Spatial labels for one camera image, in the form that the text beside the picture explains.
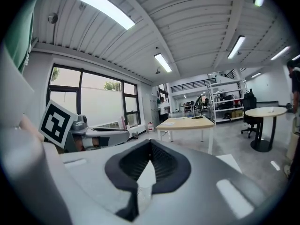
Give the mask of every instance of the window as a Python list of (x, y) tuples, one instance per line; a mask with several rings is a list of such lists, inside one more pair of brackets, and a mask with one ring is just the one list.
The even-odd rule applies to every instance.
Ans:
[(167, 85), (161, 84), (158, 88), (159, 90), (159, 97), (163, 97), (165, 99), (166, 102), (169, 103), (169, 96), (168, 96), (168, 89), (167, 89)]
[(47, 102), (50, 99), (86, 115), (90, 127), (118, 128), (121, 116), (131, 127), (141, 123), (136, 84), (83, 69), (54, 65)]
[(77, 93), (76, 92), (50, 92), (50, 99), (68, 109), (70, 112), (77, 113)]
[(124, 113), (126, 114), (126, 123), (131, 127), (141, 124), (139, 103), (137, 96), (137, 87), (127, 82), (123, 83), (124, 87)]
[(79, 87), (80, 72), (55, 67), (52, 71), (50, 85)]
[(123, 115), (121, 82), (83, 73), (81, 84), (81, 113), (91, 127), (117, 122)]

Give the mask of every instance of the person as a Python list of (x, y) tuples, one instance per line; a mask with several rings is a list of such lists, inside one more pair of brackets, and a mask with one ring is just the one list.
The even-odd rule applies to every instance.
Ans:
[(164, 122), (168, 119), (168, 109), (170, 109), (170, 105), (165, 101), (164, 97), (160, 97), (160, 104), (158, 106), (160, 108), (160, 117)]
[[(292, 80), (292, 94), (293, 94), (293, 107), (292, 111), (296, 115), (296, 124), (299, 124), (299, 93), (300, 93), (300, 67), (297, 66), (296, 61), (288, 61), (287, 68), (289, 70), (289, 77)], [(284, 167), (284, 172), (290, 179), (293, 174), (299, 170), (300, 162), (300, 137), (297, 142), (297, 147), (294, 155), (294, 159), (291, 165)]]
[[(31, 51), (33, 12), (36, 2), (37, 0), (27, 0), (15, 16), (3, 39), (3, 45), (20, 73), (23, 73)], [(33, 134), (40, 141), (44, 141), (44, 136), (38, 132), (26, 115), (23, 115), (19, 126), (21, 129)]]

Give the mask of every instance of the desk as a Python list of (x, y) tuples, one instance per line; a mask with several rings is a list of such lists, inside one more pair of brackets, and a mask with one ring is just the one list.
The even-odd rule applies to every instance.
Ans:
[(194, 112), (194, 105), (185, 105), (185, 106), (181, 106), (182, 107), (182, 116), (184, 117), (184, 108), (185, 107), (192, 107), (193, 110), (193, 116), (195, 116), (195, 112)]
[(183, 119), (169, 118), (165, 122), (174, 122), (172, 125), (160, 124), (156, 127), (158, 133), (158, 139), (162, 140), (161, 130), (169, 132), (170, 141), (173, 142), (174, 130), (190, 130), (190, 129), (200, 129), (201, 130), (201, 142), (203, 142), (203, 129), (210, 130), (210, 140), (208, 145), (208, 153), (212, 153), (212, 142), (213, 142), (213, 128), (215, 124), (208, 120), (207, 118), (192, 119), (184, 117)]
[[(260, 107), (245, 111), (245, 114), (250, 117), (261, 118), (257, 124), (255, 140), (251, 142), (251, 147), (258, 152), (268, 152), (272, 149), (274, 134), (276, 129), (276, 117), (286, 113), (284, 107), (273, 107), (274, 112), (270, 112), (272, 107)], [(273, 126), (270, 141), (262, 139), (263, 134), (263, 118), (273, 117)]]

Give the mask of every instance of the tree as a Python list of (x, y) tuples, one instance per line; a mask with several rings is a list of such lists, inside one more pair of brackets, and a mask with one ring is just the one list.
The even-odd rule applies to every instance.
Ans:
[(109, 91), (121, 91), (119, 82), (105, 82), (104, 89)]
[(59, 74), (60, 74), (60, 69), (58, 67), (55, 67), (53, 70), (51, 82), (54, 82), (57, 79)]

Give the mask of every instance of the white table leg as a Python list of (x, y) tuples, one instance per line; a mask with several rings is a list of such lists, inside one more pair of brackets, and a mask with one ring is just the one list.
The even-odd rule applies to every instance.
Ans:
[(201, 142), (203, 142), (203, 129), (201, 129)]
[(168, 131), (168, 132), (169, 132), (170, 142), (173, 142), (173, 132), (172, 131)]
[(158, 135), (158, 139), (162, 141), (163, 139), (162, 139), (161, 132), (159, 129), (157, 130), (157, 135)]
[(212, 154), (212, 143), (214, 140), (214, 127), (210, 128), (210, 140), (208, 144), (208, 154)]

